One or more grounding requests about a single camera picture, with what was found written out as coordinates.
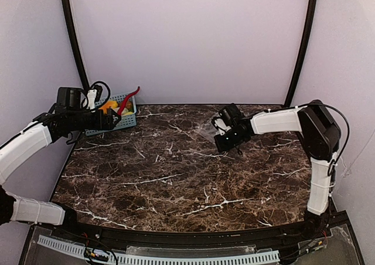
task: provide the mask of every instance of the black frame pole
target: black frame pole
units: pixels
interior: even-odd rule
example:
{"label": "black frame pole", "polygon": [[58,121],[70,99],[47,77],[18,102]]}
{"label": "black frame pole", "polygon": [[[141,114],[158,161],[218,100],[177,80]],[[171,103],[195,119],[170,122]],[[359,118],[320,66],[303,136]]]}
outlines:
{"label": "black frame pole", "polygon": [[291,84],[289,85],[289,90],[288,90],[287,97],[285,99],[284,107],[291,106],[294,93],[297,88],[299,75],[301,74],[302,65],[304,64],[304,60],[305,60],[307,46],[309,44],[312,21],[314,19],[314,13],[315,13],[315,6],[316,6],[316,0],[309,0],[307,13],[306,13],[304,32],[302,34],[302,39],[301,39],[301,45],[299,47],[297,61],[295,63],[294,72],[293,72]]}
{"label": "black frame pole", "polygon": [[61,2],[63,5],[66,28],[68,30],[70,40],[70,46],[73,51],[74,59],[76,61],[78,74],[80,76],[83,89],[88,90],[90,88],[90,84],[87,79],[86,71],[84,69],[84,64],[81,56],[81,51],[78,45],[76,29],[74,27],[73,22],[73,14],[71,13],[70,0],[61,0]]}

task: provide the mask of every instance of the plastic basket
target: plastic basket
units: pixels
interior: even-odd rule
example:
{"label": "plastic basket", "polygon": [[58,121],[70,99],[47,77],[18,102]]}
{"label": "plastic basket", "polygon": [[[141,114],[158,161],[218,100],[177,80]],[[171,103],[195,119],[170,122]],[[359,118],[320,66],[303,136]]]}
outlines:
{"label": "plastic basket", "polygon": [[[119,95],[113,95],[111,96],[110,100],[117,101],[119,104],[122,103],[122,101],[127,96],[127,93],[119,94]],[[132,103],[133,103],[133,109],[134,114],[129,115],[123,115],[121,117],[121,121],[115,126],[113,130],[86,130],[86,136],[96,135],[100,133],[105,133],[109,131],[119,130],[127,127],[133,127],[137,125],[137,121],[135,119],[135,114],[137,113],[137,105],[135,104],[135,98],[134,96],[131,97]],[[101,98],[98,102],[95,103],[95,105],[100,105],[103,101],[105,101],[105,97]]]}

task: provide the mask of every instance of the marble table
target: marble table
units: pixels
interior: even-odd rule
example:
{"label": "marble table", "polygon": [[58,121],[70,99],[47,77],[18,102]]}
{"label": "marble table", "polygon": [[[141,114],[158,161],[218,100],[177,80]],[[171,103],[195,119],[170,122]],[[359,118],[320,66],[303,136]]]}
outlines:
{"label": "marble table", "polygon": [[[94,225],[216,232],[303,219],[310,163],[292,132],[219,154],[197,127],[222,105],[139,106],[137,126],[82,137],[52,201]],[[276,106],[239,108],[245,114]]]}

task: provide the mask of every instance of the white cable tray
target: white cable tray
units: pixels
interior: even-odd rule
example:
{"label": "white cable tray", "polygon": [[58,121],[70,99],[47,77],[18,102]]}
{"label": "white cable tray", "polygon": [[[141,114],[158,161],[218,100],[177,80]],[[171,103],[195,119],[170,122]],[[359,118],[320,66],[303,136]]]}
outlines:
{"label": "white cable tray", "polygon": [[[83,256],[84,246],[82,244],[69,243],[39,235],[39,245],[73,256],[88,260]],[[254,253],[241,256],[217,257],[217,258],[165,258],[134,256],[124,253],[115,253],[120,265],[259,265],[279,262],[279,251]],[[113,255],[108,262],[95,261],[101,264],[116,264]]]}

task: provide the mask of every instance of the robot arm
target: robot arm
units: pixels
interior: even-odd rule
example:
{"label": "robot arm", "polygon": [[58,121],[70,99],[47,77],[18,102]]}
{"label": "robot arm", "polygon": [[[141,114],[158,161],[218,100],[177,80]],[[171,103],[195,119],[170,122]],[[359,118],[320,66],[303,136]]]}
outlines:
{"label": "robot arm", "polygon": [[336,121],[319,100],[303,107],[267,110],[245,117],[231,104],[212,119],[219,134],[214,137],[219,152],[247,142],[256,134],[280,131],[302,133],[304,150],[312,165],[311,192],[307,210],[321,215],[328,207],[328,197],[337,159],[341,131]]}
{"label": "robot arm", "polygon": [[0,147],[0,225],[9,221],[63,223],[65,211],[61,206],[5,192],[1,185],[32,155],[73,131],[112,130],[121,116],[113,110],[105,115],[103,110],[95,108],[95,101],[100,98],[98,91],[101,92],[98,86],[89,90],[81,105],[81,89],[59,88],[57,102],[50,112],[36,117]]}

